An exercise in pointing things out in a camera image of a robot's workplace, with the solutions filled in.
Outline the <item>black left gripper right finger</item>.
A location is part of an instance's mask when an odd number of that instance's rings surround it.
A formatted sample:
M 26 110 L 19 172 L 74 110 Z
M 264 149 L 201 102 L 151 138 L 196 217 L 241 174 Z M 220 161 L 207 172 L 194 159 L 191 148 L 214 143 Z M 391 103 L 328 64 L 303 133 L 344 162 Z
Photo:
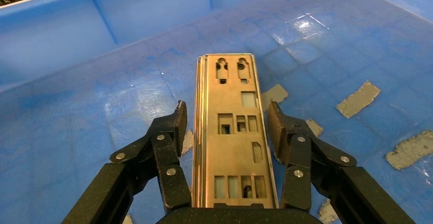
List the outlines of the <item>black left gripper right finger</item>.
M 319 139 L 306 121 L 268 108 L 268 134 L 285 168 L 280 207 L 309 212 L 311 189 L 329 199 L 342 223 L 412 223 L 350 154 Z

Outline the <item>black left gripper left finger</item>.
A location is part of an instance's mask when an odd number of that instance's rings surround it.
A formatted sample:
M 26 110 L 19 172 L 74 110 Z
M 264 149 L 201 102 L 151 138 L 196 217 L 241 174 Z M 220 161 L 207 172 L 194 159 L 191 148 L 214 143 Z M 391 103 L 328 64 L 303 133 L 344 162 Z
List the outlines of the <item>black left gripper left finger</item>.
M 146 134 L 110 156 L 63 223 L 123 223 L 134 196 L 158 179 L 165 212 L 191 206 L 180 166 L 187 107 L 178 101 L 170 115 L 155 118 Z

